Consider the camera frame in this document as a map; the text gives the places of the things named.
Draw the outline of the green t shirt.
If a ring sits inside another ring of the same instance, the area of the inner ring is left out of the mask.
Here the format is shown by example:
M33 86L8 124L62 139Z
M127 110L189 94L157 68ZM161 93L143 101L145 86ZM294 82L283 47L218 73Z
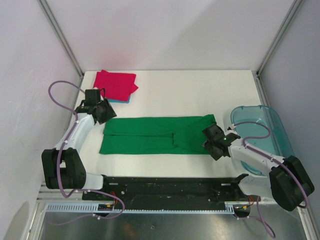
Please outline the green t shirt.
M203 130L213 114L179 117L113 118L105 124L102 155L206 155Z

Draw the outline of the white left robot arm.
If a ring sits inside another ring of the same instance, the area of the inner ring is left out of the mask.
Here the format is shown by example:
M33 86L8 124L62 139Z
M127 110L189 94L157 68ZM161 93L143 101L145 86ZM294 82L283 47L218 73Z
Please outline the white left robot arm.
M62 139L54 148L45 149L41 154L48 189L93 190L93 194L100 200L110 196L111 188L104 184L104 177L86 171L80 151L96 124L102 125L116 116L106 98L101 101L81 101Z

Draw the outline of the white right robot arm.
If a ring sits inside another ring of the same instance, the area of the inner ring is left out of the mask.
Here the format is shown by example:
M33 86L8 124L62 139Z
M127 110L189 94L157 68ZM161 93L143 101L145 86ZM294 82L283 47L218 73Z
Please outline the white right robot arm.
M203 144L214 160L229 157L245 162L262 173L262 176L242 174L237 184L230 188L231 196L242 201L248 195L273 199L287 211L307 209L309 195L314 185L299 159L274 155L247 143L233 131L228 133L205 133Z

